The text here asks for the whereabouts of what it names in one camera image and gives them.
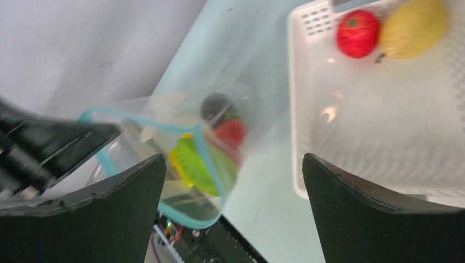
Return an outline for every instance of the white basket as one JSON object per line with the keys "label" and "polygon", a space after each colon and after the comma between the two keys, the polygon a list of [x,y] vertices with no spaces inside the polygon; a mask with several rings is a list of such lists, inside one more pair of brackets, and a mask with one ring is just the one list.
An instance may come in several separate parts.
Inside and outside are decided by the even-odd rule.
{"label": "white basket", "polygon": [[[401,0],[358,9],[389,13]],[[293,184],[308,199],[302,159],[314,153],[405,194],[465,204],[465,1],[447,2],[451,28],[414,59],[355,60],[336,47],[345,13],[331,1],[295,9],[289,19]]]}

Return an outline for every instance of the white wall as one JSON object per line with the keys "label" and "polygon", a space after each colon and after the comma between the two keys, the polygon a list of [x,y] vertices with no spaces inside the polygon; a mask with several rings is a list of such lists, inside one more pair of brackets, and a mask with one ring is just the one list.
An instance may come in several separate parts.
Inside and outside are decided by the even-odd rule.
{"label": "white wall", "polygon": [[206,0],[2,0],[0,96],[51,116],[150,95]]}

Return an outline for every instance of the screw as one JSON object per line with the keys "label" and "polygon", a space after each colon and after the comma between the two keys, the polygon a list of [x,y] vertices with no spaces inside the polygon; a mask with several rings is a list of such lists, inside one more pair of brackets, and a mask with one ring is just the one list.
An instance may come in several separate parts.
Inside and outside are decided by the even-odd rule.
{"label": "screw", "polygon": [[192,231],[192,236],[195,237],[195,238],[199,237],[199,236],[200,236],[200,231],[197,230],[197,229],[194,229],[194,230]]}

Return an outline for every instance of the red toy fruit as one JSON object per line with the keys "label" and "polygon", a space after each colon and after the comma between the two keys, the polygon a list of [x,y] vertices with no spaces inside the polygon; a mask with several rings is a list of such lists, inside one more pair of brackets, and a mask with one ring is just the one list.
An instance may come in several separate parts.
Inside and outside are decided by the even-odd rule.
{"label": "red toy fruit", "polygon": [[375,49],[380,28],[381,23],[373,13],[365,10],[350,12],[338,26],[337,46],[351,58],[364,58]]}
{"label": "red toy fruit", "polygon": [[218,126],[215,135],[225,143],[239,147],[247,135],[247,125],[240,119],[232,119]]}

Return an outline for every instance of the white table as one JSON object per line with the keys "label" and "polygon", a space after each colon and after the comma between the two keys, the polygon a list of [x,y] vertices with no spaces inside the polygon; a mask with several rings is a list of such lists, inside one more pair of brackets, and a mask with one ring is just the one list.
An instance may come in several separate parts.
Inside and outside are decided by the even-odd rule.
{"label": "white table", "polygon": [[310,203],[295,194],[291,179],[286,21],[306,2],[207,2],[155,90],[252,86],[259,121],[225,216],[270,263],[324,262]]}

